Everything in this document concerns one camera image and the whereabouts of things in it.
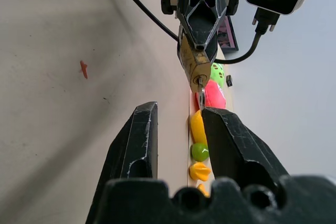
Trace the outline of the small orange scrap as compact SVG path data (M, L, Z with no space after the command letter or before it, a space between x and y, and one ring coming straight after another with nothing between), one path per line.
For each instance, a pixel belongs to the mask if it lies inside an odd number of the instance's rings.
M83 73L83 76L85 79L88 79L88 74L87 74L87 64L84 63L83 60L80 61L80 66L81 66L81 72Z

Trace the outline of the yellow toy banana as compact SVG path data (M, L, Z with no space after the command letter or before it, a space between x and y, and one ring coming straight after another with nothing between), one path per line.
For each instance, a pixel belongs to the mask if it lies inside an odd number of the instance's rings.
M195 114L191 117L190 126L194 143L202 143L207 145L207 138L201 110L196 111Z

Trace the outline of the green spotted toy fruit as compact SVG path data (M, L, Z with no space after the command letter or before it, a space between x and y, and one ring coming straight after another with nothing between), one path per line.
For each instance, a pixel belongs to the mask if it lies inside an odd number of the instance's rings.
M215 81L221 88L223 87L225 81L225 73L221 64L212 64L210 79Z

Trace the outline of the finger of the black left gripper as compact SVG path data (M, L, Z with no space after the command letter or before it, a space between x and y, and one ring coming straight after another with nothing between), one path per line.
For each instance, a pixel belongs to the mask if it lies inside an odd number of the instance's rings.
M214 62L217 54L217 30L214 26L205 29L205 57L209 63Z
M226 8L226 0L177 0L177 18L195 49L207 48Z

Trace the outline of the orange toy fruit piece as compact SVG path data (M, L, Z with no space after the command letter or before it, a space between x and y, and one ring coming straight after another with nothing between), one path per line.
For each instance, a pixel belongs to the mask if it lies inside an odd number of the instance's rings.
M210 197L210 193L206 190L205 185L204 184L199 184L197 186L197 189L207 198Z

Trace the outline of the pink and black box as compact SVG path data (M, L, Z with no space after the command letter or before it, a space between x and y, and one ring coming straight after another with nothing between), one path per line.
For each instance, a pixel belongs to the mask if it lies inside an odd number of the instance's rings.
M239 50L230 16L226 16L220 24L217 41L223 53Z

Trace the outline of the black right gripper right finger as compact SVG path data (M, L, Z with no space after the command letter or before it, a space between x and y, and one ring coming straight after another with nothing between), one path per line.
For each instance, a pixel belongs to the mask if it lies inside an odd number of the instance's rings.
M215 178L228 177L240 188L262 185L278 189L279 177L288 172L270 147L237 114L206 107L201 115Z

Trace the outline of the brass padlock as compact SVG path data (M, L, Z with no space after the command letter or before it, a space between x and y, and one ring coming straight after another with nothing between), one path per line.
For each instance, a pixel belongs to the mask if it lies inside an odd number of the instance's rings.
M182 24L178 29L178 50L181 66L187 77L190 89L193 93L200 89L199 80L206 86L211 75L211 62L205 51L199 51L192 47Z

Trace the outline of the silver key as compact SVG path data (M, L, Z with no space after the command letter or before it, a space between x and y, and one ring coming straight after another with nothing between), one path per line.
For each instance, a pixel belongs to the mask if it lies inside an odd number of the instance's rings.
M197 98L198 98L198 106L202 111L205 108L205 86L203 84L203 79L201 76L197 79Z

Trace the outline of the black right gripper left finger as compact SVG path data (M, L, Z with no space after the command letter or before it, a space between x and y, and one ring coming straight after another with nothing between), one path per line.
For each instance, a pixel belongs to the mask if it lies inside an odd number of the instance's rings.
M86 224L93 224L106 183L112 179L154 178L158 171L158 104L138 105L112 141Z

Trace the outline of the green toy ball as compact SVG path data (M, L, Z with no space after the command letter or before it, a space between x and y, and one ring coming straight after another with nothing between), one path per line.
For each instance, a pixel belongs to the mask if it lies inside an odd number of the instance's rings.
M196 162L203 162L209 158L209 151L206 144L195 143L191 146L191 156Z

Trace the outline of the pink toy fruit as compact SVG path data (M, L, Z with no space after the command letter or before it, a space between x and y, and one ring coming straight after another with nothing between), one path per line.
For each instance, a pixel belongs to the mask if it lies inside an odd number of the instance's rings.
M226 109L226 98L221 87L213 80L205 86L205 106ZM194 96L194 107L199 110L197 92Z

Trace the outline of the yellow toy star fruit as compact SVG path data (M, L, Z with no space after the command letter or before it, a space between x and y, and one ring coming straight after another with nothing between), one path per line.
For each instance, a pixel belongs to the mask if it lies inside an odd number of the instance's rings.
M202 162L196 162L189 167L190 178L194 181L208 181L211 169Z

